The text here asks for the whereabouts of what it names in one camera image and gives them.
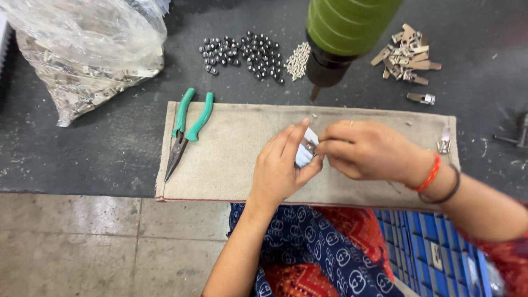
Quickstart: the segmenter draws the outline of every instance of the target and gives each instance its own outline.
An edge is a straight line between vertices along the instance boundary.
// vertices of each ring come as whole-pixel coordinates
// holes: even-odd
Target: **floor tile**
[[[225,242],[140,238],[134,297],[189,297],[202,293]]]
[[[29,297],[130,296],[135,237],[41,234]]]
[[[27,296],[35,242],[31,231],[0,231],[0,297]]]
[[[143,199],[140,236],[227,240],[229,203]]]
[[[33,194],[0,193],[0,229],[35,230],[41,209]]]
[[[140,198],[38,195],[39,231],[137,235]]]

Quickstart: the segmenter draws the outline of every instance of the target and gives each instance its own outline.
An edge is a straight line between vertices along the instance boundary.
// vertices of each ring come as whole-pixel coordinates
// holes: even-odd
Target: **tool handle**
[[[198,132],[200,129],[205,125],[209,117],[211,116],[211,112],[213,111],[213,93],[208,92],[205,96],[205,107],[202,111],[202,114],[194,123],[194,125],[191,127],[189,132],[185,135],[185,138],[187,138],[190,141],[197,141],[198,140]]]
[[[178,114],[176,115],[176,127],[174,128],[174,131],[172,131],[173,137],[177,137],[176,132],[178,130],[180,130],[182,133],[185,133],[185,116],[187,115],[187,108],[189,107],[189,103],[193,99],[194,93],[194,88],[189,88],[187,92],[185,92],[185,95],[183,95],[182,100],[178,105]]]

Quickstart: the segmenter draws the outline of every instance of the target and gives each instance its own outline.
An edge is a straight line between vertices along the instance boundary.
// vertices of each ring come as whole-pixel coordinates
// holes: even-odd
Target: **navy patterned clothing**
[[[244,203],[231,204],[231,232],[244,206]],[[269,264],[317,263],[341,297],[404,296],[382,269],[309,206],[277,209],[264,236],[260,260]],[[273,295],[264,269],[259,267],[254,296]]]

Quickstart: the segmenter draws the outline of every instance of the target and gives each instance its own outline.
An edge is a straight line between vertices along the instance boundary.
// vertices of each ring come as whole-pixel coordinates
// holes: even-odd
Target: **woman's left hand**
[[[295,156],[310,120],[305,118],[298,125],[291,125],[274,136],[262,149],[253,173],[253,187],[248,202],[265,210],[277,207],[323,168],[323,157],[315,156],[302,169],[296,169]]]

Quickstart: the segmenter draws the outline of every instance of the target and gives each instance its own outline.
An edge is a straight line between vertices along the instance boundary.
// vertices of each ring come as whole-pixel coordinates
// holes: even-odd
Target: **red patterned fabric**
[[[508,297],[528,296],[528,233],[504,243],[487,243],[460,232],[467,241],[488,255],[499,270]]]
[[[372,210],[348,207],[315,207],[394,282],[387,246]],[[339,297],[317,264],[262,266],[276,297]]]

